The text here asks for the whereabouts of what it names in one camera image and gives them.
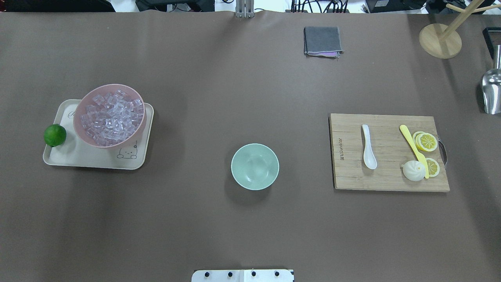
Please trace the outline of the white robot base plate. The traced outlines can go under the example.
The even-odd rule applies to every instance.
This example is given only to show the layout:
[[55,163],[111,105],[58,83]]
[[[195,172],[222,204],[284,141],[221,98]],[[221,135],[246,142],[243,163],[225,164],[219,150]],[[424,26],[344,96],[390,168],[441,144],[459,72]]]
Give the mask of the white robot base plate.
[[217,269],[198,270],[192,282],[294,282],[295,275],[289,269]]

